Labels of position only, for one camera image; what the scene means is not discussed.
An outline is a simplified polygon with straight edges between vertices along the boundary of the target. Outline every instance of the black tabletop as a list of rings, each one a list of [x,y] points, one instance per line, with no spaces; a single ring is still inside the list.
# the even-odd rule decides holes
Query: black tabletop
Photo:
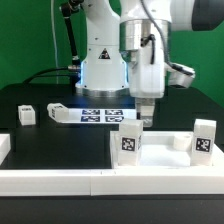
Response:
[[[15,84],[0,91],[0,132],[12,150],[0,169],[110,169],[109,134],[118,125],[56,123],[49,103],[69,108],[133,109],[134,99],[73,95],[68,85]],[[18,106],[32,105],[37,124],[21,126]],[[217,121],[215,143],[224,150],[224,109],[197,89],[167,88],[145,131],[192,131],[195,119]],[[0,223],[223,223],[223,195],[0,198]]]

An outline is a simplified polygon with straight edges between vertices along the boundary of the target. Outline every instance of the warning label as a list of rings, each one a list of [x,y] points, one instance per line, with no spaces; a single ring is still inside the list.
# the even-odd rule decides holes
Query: warning label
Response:
[[[110,59],[110,56],[108,54],[108,51],[106,48],[104,48],[103,52],[101,53],[99,59]]]

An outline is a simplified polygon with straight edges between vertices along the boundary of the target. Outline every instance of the small white block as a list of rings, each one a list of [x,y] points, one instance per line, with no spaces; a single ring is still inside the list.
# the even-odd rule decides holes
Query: small white block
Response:
[[[178,151],[189,151],[192,148],[192,135],[186,133],[175,134],[173,148]]]
[[[197,119],[194,125],[191,165],[211,166],[216,133],[216,121]]]
[[[47,106],[49,116],[55,121],[66,121],[69,117],[69,109],[60,103],[51,103]]]
[[[0,134],[0,165],[4,161],[5,157],[8,155],[10,149],[10,135]]]
[[[123,136],[139,137],[143,132],[143,122],[135,119],[124,119],[119,124],[119,133]]]
[[[22,125],[36,124],[36,114],[32,106],[30,105],[18,106],[18,110],[19,110],[19,120]]]
[[[141,157],[143,121],[124,119],[119,124],[118,164],[136,166]]]

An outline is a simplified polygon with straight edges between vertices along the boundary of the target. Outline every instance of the white platform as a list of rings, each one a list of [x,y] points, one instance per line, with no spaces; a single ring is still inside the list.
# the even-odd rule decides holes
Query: white platform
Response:
[[[116,134],[113,169],[1,170],[0,196],[224,194],[224,154],[217,146],[213,166],[191,167],[188,152],[173,152],[175,132],[144,132],[140,166],[119,167]]]

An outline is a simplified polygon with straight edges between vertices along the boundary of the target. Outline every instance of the green background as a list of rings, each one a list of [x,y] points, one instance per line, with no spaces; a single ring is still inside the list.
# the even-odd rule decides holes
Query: green background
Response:
[[[71,63],[64,20],[55,0],[59,65]],[[110,0],[120,13],[118,0]],[[50,0],[0,1],[0,88],[55,67]],[[81,59],[86,54],[84,13],[72,16]],[[224,23],[209,32],[173,32],[171,59],[196,70],[193,86],[224,106]]]

